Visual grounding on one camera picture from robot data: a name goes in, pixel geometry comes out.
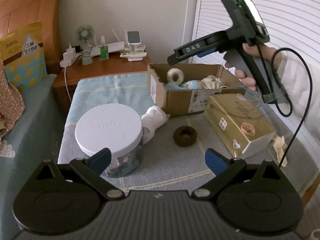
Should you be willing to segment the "white sleeved forearm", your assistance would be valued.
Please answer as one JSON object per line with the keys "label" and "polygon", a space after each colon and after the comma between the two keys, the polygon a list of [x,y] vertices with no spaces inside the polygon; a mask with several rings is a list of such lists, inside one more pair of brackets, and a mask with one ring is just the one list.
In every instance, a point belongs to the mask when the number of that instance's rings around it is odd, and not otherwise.
{"label": "white sleeved forearm", "polygon": [[[301,118],[304,114],[310,92],[308,73],[300,59],[289,51],[281,51],[281,63],[277,70],[280,81],[293,104],[294,114]],[[304,121],[309,130],[319,130],[319,67],[308,63],[312,77],[312,98]]]}

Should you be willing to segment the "person's right hand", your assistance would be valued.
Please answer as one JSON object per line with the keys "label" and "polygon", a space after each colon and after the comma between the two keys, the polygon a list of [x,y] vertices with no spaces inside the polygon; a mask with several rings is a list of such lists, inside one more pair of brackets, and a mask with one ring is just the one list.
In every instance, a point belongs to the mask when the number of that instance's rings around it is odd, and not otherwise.
{"label": "person's right hand", "polygon": [[263,95],[280,90],[277,70],[283,56],[276,48],[264,44],[250,47],[246,43],[229,43],[224,59],[226,67],[235,67],[235,75],[244,86]]}

